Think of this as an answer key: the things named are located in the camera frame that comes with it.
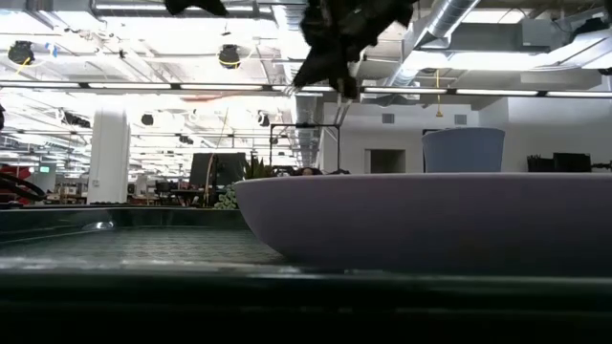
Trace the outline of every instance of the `dark surface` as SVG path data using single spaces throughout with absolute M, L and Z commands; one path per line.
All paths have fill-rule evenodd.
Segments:
M 0 257 L 90 262 L 156 260 L 277 264 L 284 261 L 246 229 L 201 227 L 113 228 L 25 240 L 0 245 Z

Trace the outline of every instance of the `blue bin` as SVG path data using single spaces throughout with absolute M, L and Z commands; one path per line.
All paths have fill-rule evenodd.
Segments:
M 426 172 L 501 172 L 503 130 L 460 128 L 423 136 Z

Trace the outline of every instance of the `large bowl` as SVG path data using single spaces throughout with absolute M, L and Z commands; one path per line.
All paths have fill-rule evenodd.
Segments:
M 257 238 L 300 264 L 612 275 L 612 175 L 293 177 L 236 193 Z

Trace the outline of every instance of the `exposed ceiling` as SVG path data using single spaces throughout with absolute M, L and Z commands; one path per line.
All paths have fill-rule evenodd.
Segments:
M 251 2 L 227 2 L 235 9 L 235 15 L 230 19 L 212 18 L 202 11 L 190 11 L 185 17 L 172 18 L 163 9 L 158 9 L 161 5 L 151 0 L 97 1 L 98 9 L 93 11 L 87 8 L 89 1 L 83 0 L 35 2 L 37 9 L 42 11 L 24 11 L 24 5 L 20 3 L 25 4 L 25 1 L 10 1 L 0 9 L 0 47 L 4 47 L 0 48 L 0 79 L 290 83 L 292 73 L 308 53 L 308 46 L 296 26 L 304 2 L 258 1 L 261 7 L 257 19 L 249 18 L 252 16 Z M 414 14 L 415 21 L 430 13 L 431 3 L 421 1 Z M 464 23 L 512 24 L 525 16 L 550 20 L 589 11 L 598 5 L 598 1 L 584 0 L 483 0 Z M 402 59 L 406 58 L 403 46 L 407 34 L 406 28 L 400 25 L 389 27 L 379 37 L 379 45 L 365 51 L 367 60 L 361 63 L 358 78 L 378 80 L 397 70 Z M 33 65 L 21 68 L 8 59 L 8 49 L 17 40 L 33 43 Z M 237 70 L 225 69 L 219 63 L 219 50 L 227 44 L 240 47 L 242 62 Z M 542 72 L 452 68 L 440 68 L 439 74 L 421 71 L 415 78 L 426 87 L 534 89 L 589 89 L 598 80 L 596 71 L 584 70 L 543 75 Z M 199 94 L 157 95 L 150 92 L 115 95 L 122 97 L 130 109 L 132 132 L 135 133 L 130 157 L 133 174 L 143 171 L 170 176 L 186 174 L 193 152 L 254 150 L 259 156 L 267 157 L 270 130 L 259 125 L 257 116 L 267 114 L 271 122 L 277 123 L 304 119 L 296 113 L 295 100 L 289 97 L 244 96 L 240 93 L 224 93 L 223 97 L 218 93 L 197 96 Z M 0 144 L 6 146 L 5 151 L 10 147 L 16 152 L 24 149 L 34 152 L 5 152 L 2 155 L 0 151 L 0 163 L 32 163 L 50 159 L 67 161 L 62 171 L 68 174 L 86 172 L 91 137 L 85 129 L 62 123 L 59 112 L 69 112 L 93 122 L 97 104 L 103 102 L 104 97 L 109 96 L 1 90 L 0 100 L 8 111 L 7 129 L 57 133 L 5 135 L 0 139 Z M 480 97 L 445 97 L 443 102 L 477 107 L 481 100 Z M 417 102 L 428 106 L 436 101 L 437 97 L 421 97 Z M 143 125 L 143 114 L 152 114 L 154 125 Z M 306 119 L 323 118 L 317 111 L 308 114 Z M 60 133 L 75 130 L 84 134 Z M 279 136 L 279 142 L 273 150 L 273 163 L 312 164 L 317 156 L 317 133 L 305 137 L 303 132 L 295 129 L 282 134 L 281 130 L 278 128 L 274 133 Z M 192 138 L 194 143 L 181 143 L 176 136 L 167 135 L 178 133 Z

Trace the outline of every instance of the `vent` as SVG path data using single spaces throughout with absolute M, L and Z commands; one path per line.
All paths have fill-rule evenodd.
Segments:
M 455 115 L 455 125 L 468 125 L 468 115 Z
M 393 124 L 395 123 L 394 114 L 382 114 L 382 124 Z

